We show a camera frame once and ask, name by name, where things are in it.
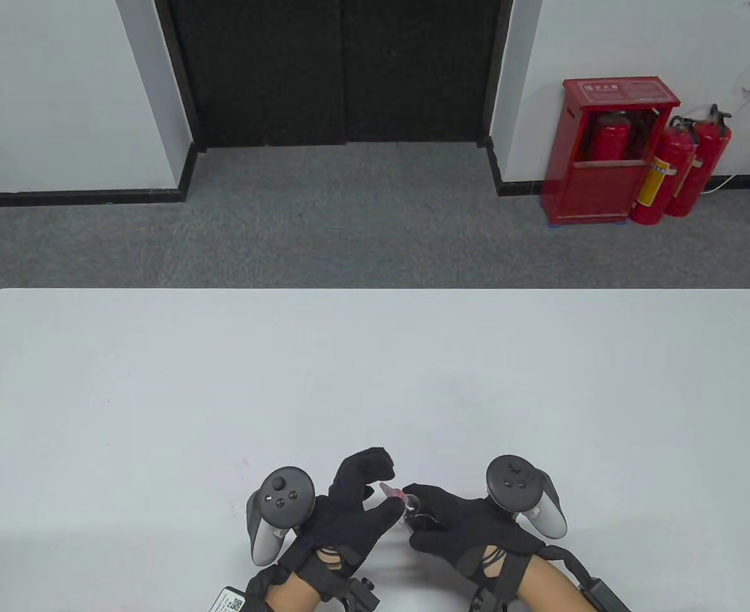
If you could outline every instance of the black baseboard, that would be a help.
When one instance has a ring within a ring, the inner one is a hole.
[[[710,178],[704,191],[710,191],[724,184],[728,176],[713,176]],[[725,184],[721,189],[750,189],[750,175],[737,175],[733,180]]]
[[[508,182],[503,180],[500,175],[500,166],[497,165],[497,155],[494,154],[494,141],[489,136],[485,141],[478,143],[478,146],[485,146],[486,153],[489,155],[489,166],[491,174],[494,176],[494,189],[497,189],[498,196],[538,196],[542,193],[541,180],[518,180]],[[728,176],[713,176],[707,183],[704,191],[710,191],[721,186]],[[737,175],[733,180],[725,184],[721,189],[750,189],[750,175]]]
[[[176,189],[102,189],[0,193],[0,207],[53,207],[78,204],[162,204],[185,201],[194,174],[196,146],[191,144]]]

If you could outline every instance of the red fire extinguisher cabinet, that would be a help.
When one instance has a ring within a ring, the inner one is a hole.
[[[567,79],[562,86],[542,207],[555,225],[625,221],[679,99],[657,76]],[[631,123],[628,146],[622,159],[594,161],[594,137],[611,113]]]

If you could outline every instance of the hand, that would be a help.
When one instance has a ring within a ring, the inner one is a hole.
[[[462,499],[440,487],[410,484],[425,513],[442,529],[415,531],[409,545],[447,560],[457,571],[500,601],[516,597],[532,555],[545,547],[510,514],[487,499]]]
[[[317,551],[331,569],[351,577],[378,539],[403,516],[404,502],[398,498],[389,498],[364,512],[364,499],[373,493],[369,485],[394,477],[392,457],[383,448],[346,458],[328,495],[316,498],[316,507],[299,528],[293,545]]]

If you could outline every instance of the red fire extinguisher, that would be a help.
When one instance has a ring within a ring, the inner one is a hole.
[[[594,128],[588,161],[617,161],[628,154],[631,123],[623,111],[599,117]]]
[[[687,178],[698,148],[694,124],[692,119],[673,117],[661,134],[647,178],[629,214],[638,224],[655,225],[661,221],[670,199]]]
[[[698,122],[695,125],[695,133],[698,135],[698,151],[693,161],[693,169],[689,172],[687,180],[667,207],[667,215],[674,217],[686,217],[693,212],[693,207],[704,187],[716,171],[721,156],[727,150],[732,140],[732,131],[724,123],[724,119],[730,119],[732,115],[722,113],[718,105],[712,105],[710,119]]]

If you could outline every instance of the qr code label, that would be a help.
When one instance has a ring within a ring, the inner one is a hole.
[[[240,612],[244,608],[244,601],[244,597],[237,592],[224,588],[211,606],[210,612]]]

